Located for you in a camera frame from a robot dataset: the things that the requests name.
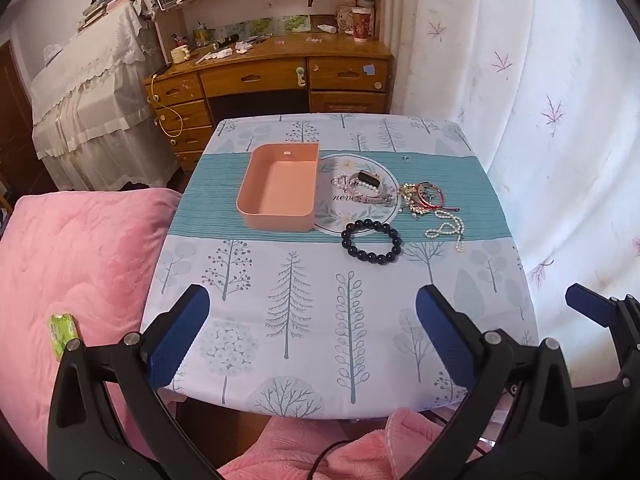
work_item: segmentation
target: rectangular pink container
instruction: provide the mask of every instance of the rectangular pink container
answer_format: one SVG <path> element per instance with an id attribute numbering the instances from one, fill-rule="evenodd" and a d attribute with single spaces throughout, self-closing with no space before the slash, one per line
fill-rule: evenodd
<path id="1" fill-rule="evenodd" d="M 264 144 L 254 150 L 236 199 L 249 229 L 313 228 L 319 155 L 317 142 Z"/>

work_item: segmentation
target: black bead bracelet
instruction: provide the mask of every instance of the black bead bracelet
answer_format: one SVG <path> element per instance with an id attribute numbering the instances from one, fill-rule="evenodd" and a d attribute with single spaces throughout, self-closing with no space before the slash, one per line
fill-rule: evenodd
<path id="1" fill-rule="evenodd" d="M 351 241 L 351 235 L 362 229 L 373 229 L 374 231 L 389 235 L 393 244 L 391 250 L 387 254 L 367 254 L 365 251 L 358 250 Z M 356 220 L 353 224 L 347 224 L 340 236 L 342 237 L 342 246 L 347 249 L 349 255 L 359 259 L 361 262 L 385 265 L 388 262 L 394 261 L 396 256 L 401 252 L 400 244 L 402 243 L 402 238 L 398 236 L 398 231 L 392 229 L 389 224 L 381 224 L 377 220 L 373 221 L 371 218 L 367 218 L 366 220 Z"/>

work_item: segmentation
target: jewelry pile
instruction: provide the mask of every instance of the jewelry pile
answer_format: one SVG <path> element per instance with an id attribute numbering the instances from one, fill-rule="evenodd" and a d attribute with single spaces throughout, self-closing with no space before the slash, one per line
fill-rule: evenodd
<path id="1" fill-rule="evenodd" d="M 367 254 L 365 251 L 359 251 L 358 248 L 353 245 L 351 235 L 362 229 L 373 229 L 387 234 L 389 238 L 391 238 L 391 243 L 393 244 L 391 250 L 387 254 Z M 342 246 L 347 249 L 349 255 L 359 259 L 361 262 L 385 265 L 386 263 L 394 261 L 396 256 L 401 253 L 400 244 L 402 243 L 402 238 L 399 237 L 398 231 L 392 229 L 389 224 L 381 224 L 377 220 L 373 221 L 371 218 L 367 218 L 366 220 L 356 220 L 353 224 L 347 224 L 340 236 L 342 237 Z"/>
<path id="2" fill-rule="evenodd" d="M 427 238 L 437 238 L 440 235 L 458 235 L 456 240 L 456 250 L 461 253 L 465 250 L 462 237 L 465 233 L 465 225 L 459 216 L 452 213 L 460 211 L 459 207 L 445 207 L 444 192 L 431 182 L 421 182 L 420 184 L 402 184 L 400 195 L 404 199 L 405 205 L 414 215 L 426 215 L 433 212 L 440 220 L 449 220 L 437 229 L 427 229 L 424 235 Z"/>
<path id="3" fill-rule="evenodd" d="M 367 171 L 359 171 L 353 174 L 341 173 L 334 178 L 334 182 L 337 182 L 335 184 L 337 187 L 351 195 L 354 202 L 383 205 L 390 205 L 393 202 L 393 195 L 385 192 L 385 185 L 378 178 L 377 173 L 367 173 Z M 362 187 L 375 193 L 364 194 L 362 191 L 357 190 L 356 187 Z"/>

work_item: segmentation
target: curtain with leaf print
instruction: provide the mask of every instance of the curtain with leaf print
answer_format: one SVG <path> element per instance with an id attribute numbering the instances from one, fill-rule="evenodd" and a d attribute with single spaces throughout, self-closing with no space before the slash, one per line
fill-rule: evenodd
<path id="1" fill-rule="evenodd" d="M 500 198 L 540 337 L 574 384 L 615 377 L 579 282 L 640 295 L 640 44 L 615 0 L 385 0 L 392 113 L 455 120 Z"/>

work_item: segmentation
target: wooden desk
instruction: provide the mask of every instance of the wooden desk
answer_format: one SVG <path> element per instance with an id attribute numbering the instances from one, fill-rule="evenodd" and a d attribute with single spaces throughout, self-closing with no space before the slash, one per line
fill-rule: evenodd
<path id="1" fill-rule="evenodd" d="M 286 112 L 291 111 L 290 98 L 295 96 L 299 102 L 302 97 L 302 109 L 296 110 L 300 113 L 388 113 L 391 54 L 379 41 L 355 43 L 350 36 L 337 34 L 291 34 L 269 38 L 246 54 L 196 64 L 210 51 L 195 50 L 191 60 L 173 65 L 153 81 L 153 92 L 151 78 L 144 81 L 157 120 L 171 137 L 172 149 L 186 171 L 195 167 L 217 123 L 230 117 L 222 111 L 225 107 L 216 106 L 216 100 L 227 96 L 250 94 L 242 101 L 246 113 L 232 115 L 236 117 L 256 114 L 250 112 L 252 102 L 268 96 L 274 101 L 279 91 L 287 101 L 282 103 Z M 274 104 L 268 113 L 281 111 Z M 181 123 L 183 130 L 178 134 Z"/>

